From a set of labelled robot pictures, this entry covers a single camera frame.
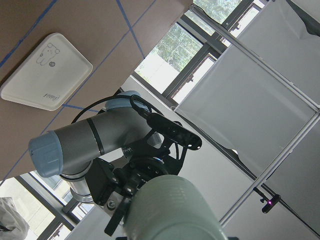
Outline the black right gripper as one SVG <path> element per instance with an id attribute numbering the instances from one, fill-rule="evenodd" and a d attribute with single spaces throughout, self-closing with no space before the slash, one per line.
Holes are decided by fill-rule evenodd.
<path id="1" fill-rule="evenodd" d="M 181 157 L 176 159 L 169 155 L 163 158 L 137 156 L 121 168 L 96 158 L 88 170 L 88 188 L 93 202 L 105 206 L 111 213 L 104 232 L 112 236 L 130 207 L 130 198 L 148 181 L 163 175 L 178 175 L 182 169 L 187 149 L 182 149 Z M 123 196 L 121 201 L 111 194 L 116 192 Z"/>

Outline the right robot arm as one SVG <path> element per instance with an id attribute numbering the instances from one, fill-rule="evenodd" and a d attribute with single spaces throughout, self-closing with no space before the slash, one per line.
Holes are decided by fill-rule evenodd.
<path id="1" fill-rule="evenodd" d="M 61 176 L 73 196 L 111 213 L 105 233 L 112 235 L 148 181 L 182 169 L 188 132 L 135 91 L 103 99 L 97 115 L 32 139 L 29 154 L 44 178 Z"/>

